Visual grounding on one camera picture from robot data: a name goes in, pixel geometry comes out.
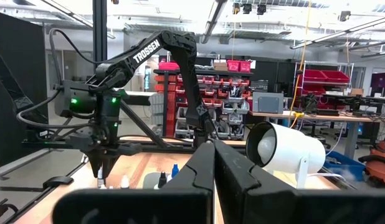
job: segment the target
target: small bottle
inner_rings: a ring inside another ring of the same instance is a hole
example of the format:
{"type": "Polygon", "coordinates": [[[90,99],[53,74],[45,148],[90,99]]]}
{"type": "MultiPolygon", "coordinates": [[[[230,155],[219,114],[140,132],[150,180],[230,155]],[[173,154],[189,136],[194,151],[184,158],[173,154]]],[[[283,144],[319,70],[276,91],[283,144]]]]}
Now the small bottle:
{"type": "Polygon", "coordinates": [[[172,174],[168,175],[167,182],[173,179],[179,173],[178,164],[173,164],[172,174]]]}
{"type": "Polygon", "coordinates": [[[97,174],[97,187],[105,185],[105,180],[103,179],[103,167],[100,167],[97,174]]]}
{"type": "Polygon", "coordinates": [[[124,175],[122,177],[122,180],[120,181],[120,188],[121,189],[129,189],[129,178],[128,178],[128,176],[124,175]]]}
{"type": "Polygon", "coordinates": [[[159,182],[154,186],[155,190],[161,189],[166,184],[166,173],[161,172],[161,177],[159,177],[159,182]]]}

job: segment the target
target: blue bottle cap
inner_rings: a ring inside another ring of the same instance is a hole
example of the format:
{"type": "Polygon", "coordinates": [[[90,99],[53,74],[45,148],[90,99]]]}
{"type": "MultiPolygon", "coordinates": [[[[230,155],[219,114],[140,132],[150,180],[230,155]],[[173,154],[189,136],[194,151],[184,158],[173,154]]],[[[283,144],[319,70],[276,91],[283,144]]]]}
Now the blue bottle cap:
{"type": "Polygon", "coordinates": [[[172,178],[179,173],[179,167],[178,164],[173,164],[173,169],[172,169],[172,178]]]}

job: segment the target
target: gray equipment box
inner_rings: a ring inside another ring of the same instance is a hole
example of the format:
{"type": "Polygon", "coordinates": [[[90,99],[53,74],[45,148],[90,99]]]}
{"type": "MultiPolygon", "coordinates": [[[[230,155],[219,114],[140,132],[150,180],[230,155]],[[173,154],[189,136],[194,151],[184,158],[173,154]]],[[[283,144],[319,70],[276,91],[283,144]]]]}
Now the gray equipment box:
{"type": "Polygon", "coordinates": [[[252,111],[257,113],[283,113],[283,93],[254,92],[252,97],[252,111]]]}

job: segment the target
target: workbench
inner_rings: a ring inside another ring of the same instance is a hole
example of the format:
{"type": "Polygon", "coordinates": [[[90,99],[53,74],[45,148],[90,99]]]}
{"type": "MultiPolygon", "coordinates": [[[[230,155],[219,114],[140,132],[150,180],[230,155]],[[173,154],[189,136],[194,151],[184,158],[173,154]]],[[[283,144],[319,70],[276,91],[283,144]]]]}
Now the workbench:
{"type": "MultiPolygon", "coordinates": [[[[290,111],[284,111],[282,114],[273,114],[273,113],[256,113],[249,111],[249,114],[252,116],[261,116],[261,117],[268,117],[268,118],[290,118],[291,123],[295,119],[294,111],[292,111],[290,116],[290,111]]],[[[344,155],[349,157],[350,159],[353,159],[354,157],[354,151],[356,150],[356,143],[357,138],[359,134],[359,123],[360,122],[379,122],[379,121],[373,121],[369,118],[365,117],[355,117],[352,116],[349,113],[340,112],[339,116],[323,116],[323,115],[307,115],[305,114],[303,117],[298,119],[305,119],[305,120],[322,120],[322,121],[344,121],[349,123],[349,132],[348,137],[346,139],[345,144],[345,152],[344,155]]]]}
{"type": "MultiPolygon", "coordinates": [[[[134,141],[150,141],[149,138],[143,137],[127,137],[122,140],[134,141]]],[[[167,139],[167,142],[177,142],[175,139],[167,139]]],[[[242,141],[225,141],[233,146],[245,144],[242,141]]],[[[120,188],[121,178],[127,175],[130,180],[131,189],[140,189],[143,186],[143,181],[146,174],[152,172],[167,172],[170,173],[173,164],[177,163],[182,169],[187,163],[191,154],[168,154],[168,153],[150,153],[142,152],[134,156],[121,156],[111,171],[111,174],[106,179],[107,187],[113,186],[115,189],[120,188]]],[[[274,176],[284,182],[296,186],[295,174],[287,174],[274,171],[274,176]]],[[[77,189],[97,188],[97,179],[93,177],[89,163],[79,165],[79,169],[71,175],[74,182],[70,185],[61,185],[47,192],[44,197],[37,200],[36,203],[25,208],[18,217],[12,220],[15,223],[52,223],[51,212],[55,203],[66,193],[77,189]]],[[[339,188],[330,182],[326,177],[309,177],[307,178],[306,188],[308,189],[331,189],[338,190],[339,188]]],[[[221,207],[216,194],[216,223],[223,223],[221,207]]]]}

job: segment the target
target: blue container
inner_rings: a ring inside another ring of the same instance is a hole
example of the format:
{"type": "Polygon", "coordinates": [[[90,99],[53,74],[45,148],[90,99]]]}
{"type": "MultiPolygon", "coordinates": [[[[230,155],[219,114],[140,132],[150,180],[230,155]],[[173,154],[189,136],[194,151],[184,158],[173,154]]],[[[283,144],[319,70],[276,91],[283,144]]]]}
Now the blue container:
{"type": "Polygon", "coordinates": [[[346,180],[363,181],[363,170],[366,167],[360,162],[349,159],[348,157],[332,151],[327,157],[335,158],[341,164],[332,164],[327,160],[324,162],[324,167],[335,174],[342,175],[346,180]]]}

